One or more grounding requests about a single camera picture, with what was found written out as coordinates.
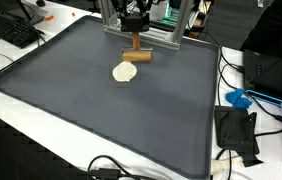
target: floor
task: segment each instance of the floor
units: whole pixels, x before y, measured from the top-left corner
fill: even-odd
[[[88,10],[93,8],[93,3],[87,0],[51,0],[72,7]],[[265,0],[264,7],[272,0]],[[257,23],[265,8],[257,7],[257,0],[215,0],[209,13],[207,31],[222,46],[240,49],[249,32]],[[201,40],[214,43],[205,34],[199,37]]]

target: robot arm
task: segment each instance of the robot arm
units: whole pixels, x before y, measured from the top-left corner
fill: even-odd
[[[146,32],[150,28],[150,15],[147,11],[151,9],[153,0],[143,3],[137,0],[140,13],[129,13],[127,11],[128,0],[111,0],[118,18],[121,20],[122,32]]]

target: blue object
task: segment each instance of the blue object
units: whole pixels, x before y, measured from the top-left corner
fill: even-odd
[[[242,98],[243,89],[236,89],[234,92],[226,94],[226,100],[235,108],[248,109],[252,102],[248,98]]]

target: white table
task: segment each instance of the white table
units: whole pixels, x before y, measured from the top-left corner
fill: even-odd
[[[51,39],[61,32],[64,28],[75,22],[84,15],[91,15],[91,12],[66,7],[46,1],[43,10],[48,14],[54,15],[51,21],[43,21],[35,25],[36,28],[45,32],[45,38]],[[14,60],[30,52],[37,47],[33,43],[25,49],[18,49],[9,43],[0,40],[0,53],[5,54]],[[242,63],[242,53],[236,50],[223,48],[224,55],[228,61],[235,64]],[[10,62],[0,56],[0,69],[6,67]],[[229,83],[236,87],[242,87],[242,75],[235,70],[227,68],[224,72],[225,78]],[[224,83],[221,84],[221,97],[231,91]],[[224,98],[222,105],[229,105]],[[262,103],[266,109],[278,114],[279,108]],[[263,113],[257,106],[253,105],[249,112],[257,112],[256,133],[275,131],[282,128],[282,124]],[[84,129],[63,121],[39,109],[36,109],[23,102],[15,100],[9,96],[0,93],[0,119],[10,124],[20,132],[29,136],[41,145],[45,146],[55,154],[64,158],[71,164],[82,169],[87,169],[89,162],[98,155],[106,154],[116,158],[119,162],[129,167],[128,171],[134,174],[146,175],[157,179],[177,179],[184,177],[162,167],[130,150],[122,148],[112,142],[104,140]],[[212,157],[220,151],[216,145],[215,132],[213,132]],[[278,179],[282,180],[282,134],[260,137],[257,139],[261,150],[258,158],[264,161],[264,164],[244,168],[242,164],[233,167],[232,179]],[[113,167],[113,164],[107,160],[99,160],[95,167]],[[215,176],[215,179],[226,179],[228,171],[225,170]]]

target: wooden block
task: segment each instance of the wooden block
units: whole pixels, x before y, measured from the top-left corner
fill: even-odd
[[[132,42],[133,42],[133,49],[138,50],[140,49],[140,35],[138,32],[133,32],[132,33]]]
[[[152,60],[152,52],[128,51],[122,55],[124,61],[147,62]]]

